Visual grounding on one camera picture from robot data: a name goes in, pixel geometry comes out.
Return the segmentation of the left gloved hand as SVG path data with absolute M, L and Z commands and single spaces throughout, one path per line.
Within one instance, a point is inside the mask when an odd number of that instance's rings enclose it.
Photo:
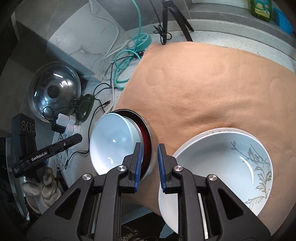
M 53 170 L 45 166 L 40 183 L 35 179 L 27 178 L 26 182 L 21 185 L 28 206 L 36 214 L 45 213 L 61 197 L 61 191 L 58 189 L 54 178 Z

